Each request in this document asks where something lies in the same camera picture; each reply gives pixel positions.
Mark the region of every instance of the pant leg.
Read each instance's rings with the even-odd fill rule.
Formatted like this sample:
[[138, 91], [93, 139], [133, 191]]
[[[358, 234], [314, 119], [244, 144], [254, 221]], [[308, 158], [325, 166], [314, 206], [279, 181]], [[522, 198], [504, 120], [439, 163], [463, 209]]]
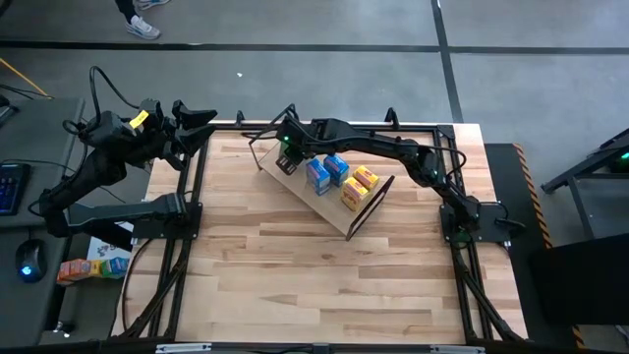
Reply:
[[134, 0], [116, 0], [116, 5], [118, 5], [118, 10], [125, 15], [127, 22], [131, 23], [131, 18], [137, 15]]

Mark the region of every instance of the wooden table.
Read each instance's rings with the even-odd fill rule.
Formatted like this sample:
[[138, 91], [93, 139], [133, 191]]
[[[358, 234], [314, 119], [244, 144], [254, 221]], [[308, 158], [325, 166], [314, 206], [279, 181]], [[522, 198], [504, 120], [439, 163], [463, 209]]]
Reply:
[[[457, 146], [468, 156], [463, 168], [467, 193], [495, 201], [479, 125], [454, 128]], [[432, 144], [429, 134], [402, 137]], [[256, 152], [265, 153], [275, 143], [259, 142]], [[177, 340], [464, 343], [451, 255], [439, 226], [441, 198], [417, 186], [395, 160], [360, 152], [342, 156], [353, 167], [364, 164], [376, 174], [397, 176], [350, 242], [258, 171], [240, 133], [214, 133]], [[177, 180], [176, 171], [156, 161], [147, 198], [174, 192]], [[155, 291], [164, 245], [154, 241], [131, 276], [130, 322]], [[488, 298], [526, 337], [507, 253], [494, 244], [479, 244], [478, 253]], [[481, 333], [476, 301], [471, 306]], [[121, 329], [118, 316], [112, 334]]]

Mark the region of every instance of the orange and black tape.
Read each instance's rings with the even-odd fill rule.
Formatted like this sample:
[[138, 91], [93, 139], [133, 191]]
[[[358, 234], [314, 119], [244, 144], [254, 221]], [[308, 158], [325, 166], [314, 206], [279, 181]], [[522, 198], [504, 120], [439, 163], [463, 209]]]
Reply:
[[[529, 187], [529, 192], [531, 193], [533, 208], [535, 209], [538, 224], [540, 225], [540, 230], [542, 231], [543, 246], [547, 250], [551, 249], [552, 241], [550, 240], [550, 234], [548, 232], [546, 220], [543, 218], [542, 205], [540, 204], [538, 193], [535, 191], [535, 185], [533, 184], [533, 178], [531, 178], [531, 172], [529, 171], [529, 167], [527, 166], [527, 158], [524, 156], [524, 150], [519, 144], [514, 144], [513, 147], [515, 147], [515, 150], [518, 152], [518, 156], [520, 157], [522, 173], [524, 174], [524, 179], [527, 181], [527, 186]], [[574, 334], [575, 340], [577, 342], [577, 348], [586, 349], [587, 347], [583, 341], [583, 334], [581, 334], [581, 330], [577, 325], [572, 326], [572, 334]]]

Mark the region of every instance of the person's foot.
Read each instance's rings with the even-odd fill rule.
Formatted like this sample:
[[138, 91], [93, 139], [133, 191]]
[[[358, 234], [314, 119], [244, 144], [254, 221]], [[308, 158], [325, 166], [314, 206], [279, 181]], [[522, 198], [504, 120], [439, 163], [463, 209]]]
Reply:
[[136, 4], [140, 10], [150, 9], [156, 5], [164, 5], [170, 0], [136, 0]]
[[127, 32], [144, 39], [157, 39], [161, 34], [159, 29], [147, 24], [140, 16], [133, 16], [130, 24], [125, 24]]

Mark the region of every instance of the blue box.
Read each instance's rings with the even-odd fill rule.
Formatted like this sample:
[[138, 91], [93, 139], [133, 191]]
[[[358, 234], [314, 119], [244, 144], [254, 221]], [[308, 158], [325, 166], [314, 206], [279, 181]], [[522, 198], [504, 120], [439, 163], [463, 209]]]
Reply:
[[330, 189], [330, 174], [318, 159], [315, 158], [306, 164], [306, 177], [318, 196]]
[[337, 155], [329, 155], [323, 160], [323, 168], [330, 174], [330, 181], [336, 187], [341, 187], [350, 173], [350, 166]]

